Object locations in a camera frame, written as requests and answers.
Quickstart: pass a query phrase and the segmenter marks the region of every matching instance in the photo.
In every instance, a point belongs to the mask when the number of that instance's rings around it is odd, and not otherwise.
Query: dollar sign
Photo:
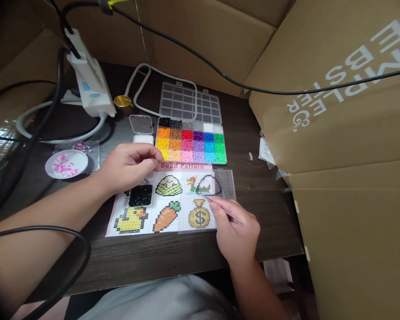
[[[206,222],[206,219],[203,216],[204,213],[202,213],[201,211],[196,212],[196,223],[198,223],[199,226],[203,225]]]

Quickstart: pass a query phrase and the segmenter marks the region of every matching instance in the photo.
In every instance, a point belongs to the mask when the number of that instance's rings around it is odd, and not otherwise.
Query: gold container
[[[114,104],[123,111],[125,116],[135,114],[135,106],[128,96],[117,96],[114,98]]]

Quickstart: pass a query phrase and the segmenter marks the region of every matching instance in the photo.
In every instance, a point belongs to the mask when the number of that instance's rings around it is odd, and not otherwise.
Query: cable clip
[[[112,6],[117,2],[123,2],[127,0],[98,0],[99,8],[102,13],[105,13],[108,16],[112,16]]]
[[[105,13],[108,16],[112,16],[112,4],[109,4],[108,0],[98,0],[99,8],[101,9],[102,13]]]

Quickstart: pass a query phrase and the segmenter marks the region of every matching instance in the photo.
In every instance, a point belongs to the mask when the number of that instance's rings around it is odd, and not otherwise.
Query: cardboard
[[[70,1],[56,3],[62,8]],[[29,2],[40,17],[46,17],[46,26],[60,36],[54,9],[44,1]],[[286,13],[286,2],[279,0],[267,6],[274,8],[270,11],[273,21]],[[116,6],[184,42],[241,83],[275,31],[275,27],[218,0],[129,0]],[[259,11],[258,2],[253,12]],[[131,66],[147,62],[163,72],[221,92],[235,96],[241,92],[191,53],[148,31],[141,33],[138,26],[118,14],[106,16],[99,8],[78,8],[69,13],[68,21],[79,30],[90,53],[99,61]]]
[[[400,70],[400,0],[297,1],[246,84],[303,91],[380,68]],[[249,103],[291,173],[321,319],[400,319],[400,76],[336,93]]]
[[[400,161],[292,175],[321,319],[400,319],[397,178]]]
[[[320,6],[323,10],[310,10],[305,14],[310,6]],[[371,12],[372,17],[364,23],[364,17]],[[350,17],[352,29],[343,31],[337,23],[345,23],[346,17]],[[400,1],[364,1],[354,11],[345,2],[297,3],[246,84],[284,91],[314,89],[315,82],[320,87],[329,86],[331,81],[325,77],[329,70],[338,66],[341,69],[331,72],[331,76],[346,72],[343,82],[353,81],[357,75],[364,79],[368,76],[366,68],[377,72],[384,63],[400,61],[400,41],[394,43],[396,38],[386,39],[391,30],[371,41],[391,23],[396,27],[400,25]],[[373,60],[359,68],[352,65],[355,68],[352,70],[346,62],[350,64],[350,60],[356,60],[360,56],[358,53],[349,57],[362,46]],[[400,70],[400,63],[398,68],[387,68],[384,72],[396,70]],[[325,98],[325,94],[317,98],[311,95],[312,101],[308,103],[305,95],[297,98],[252,92],[250,105],[279,168],[297,173],[400,160],[400,76],[362,87],[366,89],[352,96],[346,94],[350,89],[339,89],[343,102],[333,93]],[[288,104],[293,105],[293,100],[299,110],[292,107],[294,112],[291,112]]]
[[[29,0],[29,2],[46,27],[61,37],[55,9],[47,1]],[[55,2],[62,9],[73,1],[57,0]],[[142,17],[145,19],[146,11],[142,11],[145,4],[143,1],[137,3],[138,12],[140,16],[144,14]],[[131,16],[138,17],[135,0],[120,2],[116,6]],[[146,40],[144,48],[140,28],[119,14],[107,16],[99,7],[76,8],[68,14],[67,20],[80,32],[84,44],[98,61],[131,66],[147,61],[154,64],[152,42]]]
[[[278,27],[288,12],[293,0],[220,0],[241,12],[246,13],[273,27]]]
[[[149,0],[147,4],[153,28],[182,41],[239,82],[246,79],[275,30],[216,0]],[[156,67],[161,71],[221,92],[240,94],[239,87],[185,49],[156,35],[153,41]]]
[[[32,14],[20,1],[0,2],[0,71],[43,30],[40,21],[26,18]]]

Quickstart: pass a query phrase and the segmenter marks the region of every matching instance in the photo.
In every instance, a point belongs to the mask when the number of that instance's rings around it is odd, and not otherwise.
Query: orange carrot
[[[152,230],[154,232],[163,231],[172,223],[173,220],[176,219],[178,216],[177,212],[180,210],[181,207],[179,201],[171,201],[168,206],[164,207],[164,209],[160,211]]]

